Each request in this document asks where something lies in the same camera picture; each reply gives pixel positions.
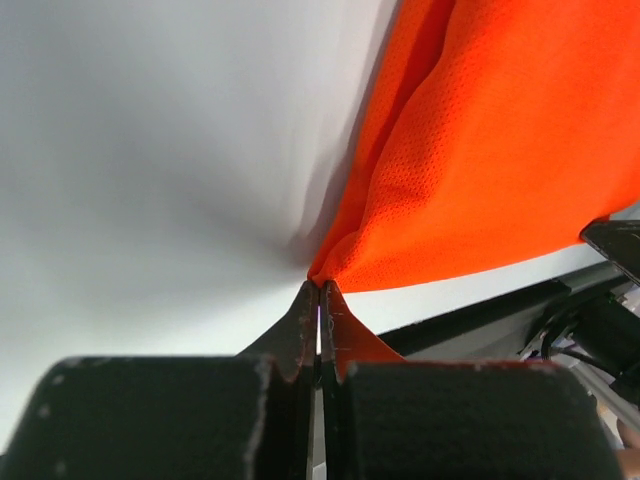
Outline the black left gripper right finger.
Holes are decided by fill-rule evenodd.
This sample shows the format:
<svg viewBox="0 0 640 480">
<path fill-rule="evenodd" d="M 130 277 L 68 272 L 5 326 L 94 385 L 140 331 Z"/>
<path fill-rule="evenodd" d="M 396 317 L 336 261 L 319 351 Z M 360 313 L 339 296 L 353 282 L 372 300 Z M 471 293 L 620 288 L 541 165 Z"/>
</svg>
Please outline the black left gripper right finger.
<svg viewBox="0 0 640 480">
<path fill-rule="evenodd" d="M 320 293 L 330 479 L 619 479 L 584 387 L 545 361 L 411 362 Z"/>
</svg>

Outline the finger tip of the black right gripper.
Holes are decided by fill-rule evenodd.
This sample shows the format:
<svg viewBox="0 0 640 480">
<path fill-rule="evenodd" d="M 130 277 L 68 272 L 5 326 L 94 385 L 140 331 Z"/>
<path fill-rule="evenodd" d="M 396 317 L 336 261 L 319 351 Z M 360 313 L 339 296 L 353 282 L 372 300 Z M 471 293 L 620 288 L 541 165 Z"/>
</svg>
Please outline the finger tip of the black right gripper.
<svg viewBox="0 0 640 480">
<path fill-rule="evenodd" d="M 582 230 L 580 238 L 639 285 L 639 228 L 638 220 L 595 221 Z"/>
</svg>

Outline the orange polo t-shirt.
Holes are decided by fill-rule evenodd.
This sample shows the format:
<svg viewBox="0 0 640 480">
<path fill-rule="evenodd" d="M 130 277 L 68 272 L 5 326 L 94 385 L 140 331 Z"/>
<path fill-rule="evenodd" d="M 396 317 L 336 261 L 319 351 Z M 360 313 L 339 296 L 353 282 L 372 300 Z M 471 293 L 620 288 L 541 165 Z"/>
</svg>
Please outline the orange polo t-shirt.
<svg viewBox="0 0 640 480">
<path fill-rule="evenodd" d="M 343 293 L 516 264 L 639 198 L 635 1 L 404 1 L 309 271 Z"/>
</svg>

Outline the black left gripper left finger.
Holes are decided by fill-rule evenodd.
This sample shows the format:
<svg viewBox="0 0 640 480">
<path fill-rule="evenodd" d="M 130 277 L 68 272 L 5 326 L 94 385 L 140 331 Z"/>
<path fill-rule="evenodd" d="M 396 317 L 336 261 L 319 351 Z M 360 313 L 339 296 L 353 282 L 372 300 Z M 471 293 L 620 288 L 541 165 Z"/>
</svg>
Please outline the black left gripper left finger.
<svg viewBox="0 0 640 480">
<path fill-rule="evenodd" d="M 307 479 L 319 291 L 235 356 L 70 357 L 34 389 L 5 479 Z"/>
</svg>

